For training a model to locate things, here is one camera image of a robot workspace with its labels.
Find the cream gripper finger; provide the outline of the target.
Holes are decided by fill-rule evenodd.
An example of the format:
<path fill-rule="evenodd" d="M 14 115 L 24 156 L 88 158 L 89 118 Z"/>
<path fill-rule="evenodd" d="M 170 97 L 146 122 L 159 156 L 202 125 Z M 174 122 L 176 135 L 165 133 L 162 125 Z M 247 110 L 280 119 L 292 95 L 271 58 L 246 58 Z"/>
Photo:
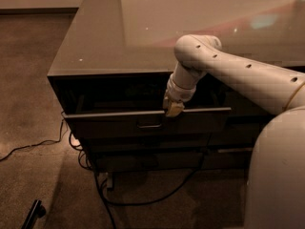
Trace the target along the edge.
<path fill-rule="evenodd" d="M 165 110 L 166 117 L 176 117 L 184 110 L 184 103 L 181 101 L 175 102 L 167 96 L 163 99 L 163 109 Z"/>

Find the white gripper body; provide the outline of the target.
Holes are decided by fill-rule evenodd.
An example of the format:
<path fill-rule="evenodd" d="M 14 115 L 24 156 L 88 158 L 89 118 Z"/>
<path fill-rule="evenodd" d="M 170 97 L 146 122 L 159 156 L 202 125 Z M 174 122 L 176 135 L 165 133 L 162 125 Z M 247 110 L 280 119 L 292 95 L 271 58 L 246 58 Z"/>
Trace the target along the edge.
<path fill-rule="evenodd" d="M 167 82 L 167 89 L 165 96 L 167 96 L 173 102 L 188 102 L 192 99 L 196 88 L 183 89 L 176 85 L 171 75 Z"/>

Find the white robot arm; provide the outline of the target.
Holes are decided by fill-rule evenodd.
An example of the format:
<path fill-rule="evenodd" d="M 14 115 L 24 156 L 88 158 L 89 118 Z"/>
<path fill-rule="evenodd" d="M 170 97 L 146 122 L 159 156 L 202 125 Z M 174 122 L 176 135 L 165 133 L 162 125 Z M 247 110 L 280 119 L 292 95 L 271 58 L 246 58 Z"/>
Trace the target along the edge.
<path fill-rule="evenodd" d="M 244 229 L 305 229 L 305 75 L 226 53 L 212 35 L 187 34 L 164 95 L 166 116 L 184 111 L 209 74 L 247 101 L 240 115 L 265 116 L 252 151 Z"/>

